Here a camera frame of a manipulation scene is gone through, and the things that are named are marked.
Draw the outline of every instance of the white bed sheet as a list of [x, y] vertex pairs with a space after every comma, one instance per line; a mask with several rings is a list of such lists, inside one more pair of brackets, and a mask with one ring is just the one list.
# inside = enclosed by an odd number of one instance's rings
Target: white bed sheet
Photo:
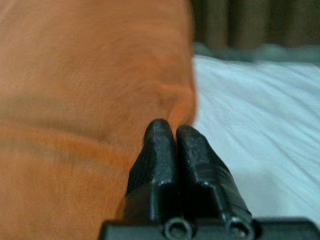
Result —
[[195, 128], [230, 169], [254, 217], [320, 227], [320, 67], [194, 58]]

